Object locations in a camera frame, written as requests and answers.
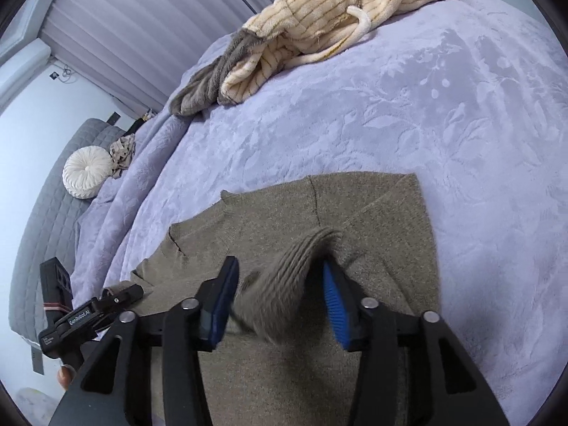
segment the blue gripper pad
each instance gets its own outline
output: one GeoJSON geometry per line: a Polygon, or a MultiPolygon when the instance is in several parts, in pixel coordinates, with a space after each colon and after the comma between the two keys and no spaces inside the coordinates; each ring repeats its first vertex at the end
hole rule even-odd
{"type": "Polygon", "coordinates": [[[343,274],[343,272],[333,270],[336,267],[335,264],[331,265],[328,261],[325,261],[323,265],[323,293],[335,339],[342,345],[343,349],[348,350],[351,346],[350,316],[348,311],[350,297],[346,295],[349,293],[349,290],[343,287],[341,283],[338,283],[340,281],[338,274],[343,274]]]}
{"type": "Polygon", "coordinates": [[[207,342],[214,349],[223,339],[226,322],[239,284],[239,262],[234,256],[227,256],[221,272],[215,279],[214,290],[202,309],[201,317],[210,320],[207,342]]]}

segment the brown sweater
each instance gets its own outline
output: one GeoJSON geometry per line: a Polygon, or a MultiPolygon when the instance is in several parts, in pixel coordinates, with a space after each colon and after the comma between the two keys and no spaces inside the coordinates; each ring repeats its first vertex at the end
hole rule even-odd
{"type": "MultiPolygon", "coordinates": [[[[346,424],[359,356],[334,340],[321,276],[308,273],[322,254],[394,310],[438,309],[436,249],[414,175],[338,173],[224,191],[208,210],[173,224],[136,269],[146,296],[135,310],[161,312],[193,296],[227,254],[241,270],[234,312],[254,333],[229,323],[218,349],[200,353],[214,424],[346,424]]],[[[405,424],[403,353],[401,364],[405,424]]],[[[153,390],[161,399],[159,383],[153,390]]],[[[161,408],[157,402],[159,416],[161,408]]]]}

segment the bed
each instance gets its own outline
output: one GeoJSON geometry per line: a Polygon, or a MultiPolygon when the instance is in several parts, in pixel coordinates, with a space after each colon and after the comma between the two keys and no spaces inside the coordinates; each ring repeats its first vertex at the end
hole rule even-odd
{"type": "Polygon", "coordinates": [[[393,18],[238,106],[192,120],[166,106],[137,132],[131,168],[78,219],[75,304],[129,279],[171,223],[223,189],[334,171],[416,173],[442,314],[511,424],[526,425],[568,359],[567,112],[557,39],[500,0],[443,0],[393,18]]]}

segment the white round pillow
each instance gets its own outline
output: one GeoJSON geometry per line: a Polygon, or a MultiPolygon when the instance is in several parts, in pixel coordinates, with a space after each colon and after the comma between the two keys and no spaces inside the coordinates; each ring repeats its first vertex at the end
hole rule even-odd
{"type": "Polygon", "coordinates": [[[92,199],[113,173],[110,154],[99,146],[73,152],[63,167],[63,185],[77,199],[92,199]]]}

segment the metal screw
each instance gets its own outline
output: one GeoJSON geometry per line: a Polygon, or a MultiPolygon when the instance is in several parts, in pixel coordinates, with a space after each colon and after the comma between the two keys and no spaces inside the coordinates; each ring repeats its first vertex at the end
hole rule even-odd
{"type": "Polygon", "coordinates": [[[434,311],[426,311],[423,317],[425,321],[431,324],[439,322],[439,315],[434,311]]]}
{"type": "Polygon", "coordinates": [[[367,297],[365,297],[361,300],[361,305],[365,309],[375,309],[375,308],[379,307],[379,301],[377,301],[373,297],[367,296],[367,297]]]}
{"type": "Polygon", "coordinates": [[[187,299],[184,299],[183,301],[181,301],[181,307],[182,309],[195,309],[196,307],[198,307],[200,304],[200,302],[195,299],[194,297],[189,297],[187,299]]]}
{"type": "Polygon", "coordinates": [[[123,324],[132,322],[135,318],[136,314],[132,311],[124,311],[118,316],[118,320],[120,320],[123,324]]]}

